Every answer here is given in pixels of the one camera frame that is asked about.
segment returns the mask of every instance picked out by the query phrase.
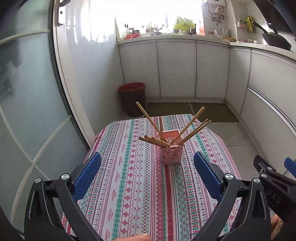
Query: chopstick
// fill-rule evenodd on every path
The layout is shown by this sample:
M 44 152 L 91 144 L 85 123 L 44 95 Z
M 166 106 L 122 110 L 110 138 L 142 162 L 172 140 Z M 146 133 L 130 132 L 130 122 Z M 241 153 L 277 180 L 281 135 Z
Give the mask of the chopstick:
M 140 108 L 140 110 L 143 112 L 143 114 L 146 116 L 146 118 L 150 121 L 150 123 L 153 125 L 153 127 L 155 128 L 155 130 L 160 134 L 160 130 L 154 124 L 153 120 L 150 118 L 150 116 L 147 114 L 147 112 L 143 109 L 143 107 L 140 105 L 140 103 L 139 102 L 136 102 L 136 105 Z
M 188 129 L 188 127 L 196 120 L 197 117 L 200 116 L 200 114 L 204 111 L 204 107 L 201 107 L 201 109 L 195 114 L 195 116 L 192 118 L 192 120 L 185 126 L 185 128 L 175 137 L 174 140 L 172 140 L 171 145 L 178 140 L 178 138 Z
M 194 135 L 196 135 L 198 132 L 200 132 L 203 128 L 205 128 L 205 126 L 207 124 L 209 124 L 211 122 L 211 120 L 205 120 L 203 123 L 201 123 L 193 132 L 191 132 L 188 136 L 186 136 L 184 139 L 182 139 L 181 141 L 179 141 L 177 143 L 177 145 L 181 145 L 184 142 L 188 141 L 190 138 L 192 138 Z
M 159 135 L 160 139 L 166 142 L 166 139 L 163 137 L 163 120 L 161 116 L 159 117 L 159 129 L 160 129 L 160 135 Z
M 152 142 L 152 141 L 149 141 L 149 140 L 147 140 L 147 139 L 145 139 L 145 138 L 143 138 L 143 137 L 139 137 L 139 140 L 144 141 L 144 142 L 147 142 L 147 143 L 150 143 L 150 144 L 153 144 L 153 145 L 156 145 L 156 146 L 161 146 L 161 147 L 163 147 L 163 145 L 159 145 L 159 144 L 157 144 L 157 143 L 155 143 L 155 142 Z
M 171 146 L 171 144 L 165 142 L 165 141 L 162 141 L 160 139 L 157 139 L 157 138 L 154 138 L 154 137 L 150 137 L 148 135 L 144 135 L 144 138 L 146 140 L 149 140 L 149 141 L 152 141 L 152 142 L 155 142 L 157 143 L 158 145 L 161 145 L 161 146 Z

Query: brown trash bin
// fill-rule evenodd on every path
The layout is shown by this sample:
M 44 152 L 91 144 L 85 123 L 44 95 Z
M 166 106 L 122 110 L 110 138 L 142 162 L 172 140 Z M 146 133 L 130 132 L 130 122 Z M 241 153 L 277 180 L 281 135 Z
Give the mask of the brown trash bin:
M 136 105 L 137 101 L 146 110 L 145 87 L 144 83 L 130 83 L 118 88 L 123 109 L 126 110 L 128 116 L 139 117 L 143 115 Z

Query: silver bolt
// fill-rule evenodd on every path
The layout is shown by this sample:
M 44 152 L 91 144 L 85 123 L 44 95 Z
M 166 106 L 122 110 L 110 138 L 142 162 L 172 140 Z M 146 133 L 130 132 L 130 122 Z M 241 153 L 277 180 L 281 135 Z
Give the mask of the silver bolt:
M 255 182 L 255 183 L 260 183 L 259 178 L 254 178 L 254 182 Z
M 67 180 L 69 178 L 69 174 L 65 173 L 61 176 L 62 180 Z
M 225 175 L 225 177 L 226 177 L 227 179 L 231 180 L 231 179 L 233 178 L 233 175 L 230 174 L 230 173 L 227 173 L 227 174 Z
M 35 182 L 35 183 L 39 183 L 39 182 L 41 182 L 41 178 L 40 178 L 40 177 L 35 178 L 34 182 Z

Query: frying pan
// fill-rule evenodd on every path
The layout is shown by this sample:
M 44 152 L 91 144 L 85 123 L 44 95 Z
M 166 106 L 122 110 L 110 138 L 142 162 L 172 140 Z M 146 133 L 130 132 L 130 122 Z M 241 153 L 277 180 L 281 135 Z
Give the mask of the frying pan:
M 264 28 L 262 28 L 258 23 L 252 22 L 256 27 L 260 28 L 264 33 L 262 34 L 265 41 L 270 46 L 278 47 L 281 49 L 285 49 L 290 51 L 292 46 L 291 44 L 283 37 L 278 34 L 278 32 L 273 29 L 274 33 L 267 32 Z

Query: table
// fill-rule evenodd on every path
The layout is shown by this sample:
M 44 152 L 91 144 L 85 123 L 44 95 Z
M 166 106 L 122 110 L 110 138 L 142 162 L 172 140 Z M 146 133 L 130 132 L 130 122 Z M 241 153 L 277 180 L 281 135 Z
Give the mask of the table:
M 180 129 L 192 115 L 163 116 L 164 130 Z M 159 127 L 159 118 L 152 118 Z M 196 120 L 182 135 L 193 131 Z M 148 233 L 152 240 L 191 240 L 215 208 L 193 165 L 201 150 L 212 163 L 240 179 L 223 140 L 204 128 L 187 141 L 181 164 L 161 164 L 159 147 L 140 141 L 139 136 L 157 136 L 146 118 L 116 121 L 96 136 L 86 159 L 95 151 L 102 165 L 85 197 L 78 204 L 93 228 L 104 240 Z M 221 234 L 227 233 L 238 211 L 237 199 Z M 62 223 L 73 234 L 66 217 Z

